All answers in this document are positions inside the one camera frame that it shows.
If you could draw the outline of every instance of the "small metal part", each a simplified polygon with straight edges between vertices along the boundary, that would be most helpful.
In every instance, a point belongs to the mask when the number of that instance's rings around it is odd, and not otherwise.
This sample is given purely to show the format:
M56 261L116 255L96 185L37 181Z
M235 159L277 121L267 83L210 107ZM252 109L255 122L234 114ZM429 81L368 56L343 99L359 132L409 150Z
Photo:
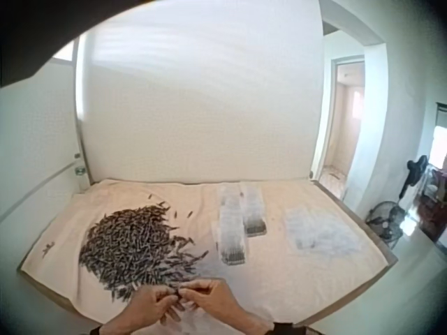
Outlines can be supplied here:
M195 264L207 255L181 251L194 241L170 236L178 227L166 223L169 208L163 203L116 211L88 230L79 263L111 291L112 299L129 300L144 284L176 288L194 278Z

